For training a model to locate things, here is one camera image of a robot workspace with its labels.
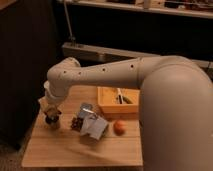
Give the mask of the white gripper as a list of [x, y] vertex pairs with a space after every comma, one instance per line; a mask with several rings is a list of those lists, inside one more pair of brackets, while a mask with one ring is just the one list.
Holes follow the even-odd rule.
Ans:
[[44, 96], [44, 97], [40, 98], [38, 100], [38, 102], [40, 103], [41, 111], [45, 115], [46, 115], [46, 112], [51, 108], [59, 110], [60, 102], [57, 102], [54, 99], [51, 99], [49, 97]]

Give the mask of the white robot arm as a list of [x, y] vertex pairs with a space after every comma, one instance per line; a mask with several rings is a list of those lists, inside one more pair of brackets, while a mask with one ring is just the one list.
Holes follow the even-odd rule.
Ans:
[[138, 89], [144, 171], [213, 171], [213, 82], [182, 56], [133, 58], [82, 67], [52, 66], [44, 83], [51, 105], [74, 85]]

